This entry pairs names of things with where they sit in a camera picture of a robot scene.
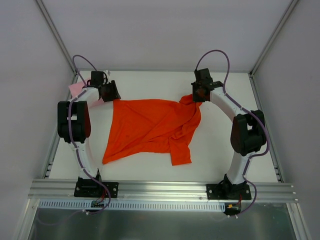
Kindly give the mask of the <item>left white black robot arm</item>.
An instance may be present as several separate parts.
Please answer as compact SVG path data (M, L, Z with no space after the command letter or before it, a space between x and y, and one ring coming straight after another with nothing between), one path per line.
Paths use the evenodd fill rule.
M57 104L57 133L70 146L79 166L79 177L97 178L99 168L89 143L92 130L89 108L121 97L108 70L94 70L90 79L74 86L79 89L71 94L71 99Z

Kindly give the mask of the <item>orange t shirt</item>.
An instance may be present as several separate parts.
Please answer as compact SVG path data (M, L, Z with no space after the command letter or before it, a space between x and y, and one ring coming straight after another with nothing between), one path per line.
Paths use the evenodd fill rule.
M201 103L193 96L179 101L113 101L112 124L102 163L138 153L170 154L173 166L192 162L189 145L201 122Z

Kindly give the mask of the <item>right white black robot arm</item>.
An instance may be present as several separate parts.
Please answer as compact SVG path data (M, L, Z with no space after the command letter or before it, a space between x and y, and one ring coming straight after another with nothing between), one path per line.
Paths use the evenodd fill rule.
M250 165L249 157L260 151L267 142L262 128L265 125L264 114L261 110L245 112L224 92L221 81L213 81L207 68L195 70L194 75L195 82L191 84L193 101L213 103L232 121L230 143L234 154L226 173L228 182L221 187L222 194L232 199L240 192L239 184L245 182L244 175Z

